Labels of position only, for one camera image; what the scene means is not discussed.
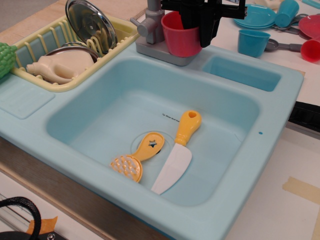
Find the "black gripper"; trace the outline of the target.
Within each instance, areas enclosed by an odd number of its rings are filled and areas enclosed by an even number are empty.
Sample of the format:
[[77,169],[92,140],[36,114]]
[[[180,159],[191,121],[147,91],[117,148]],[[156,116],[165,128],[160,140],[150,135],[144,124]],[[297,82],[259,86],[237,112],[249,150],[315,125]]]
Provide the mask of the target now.
[[160,3],[163,10],[179,12],[183,29],[199,26],[202,48],[209,46],[217,36],[222,17],[243,20],[247,16],[245,0],[237,5],[223,4],[221,0],[161,0]]

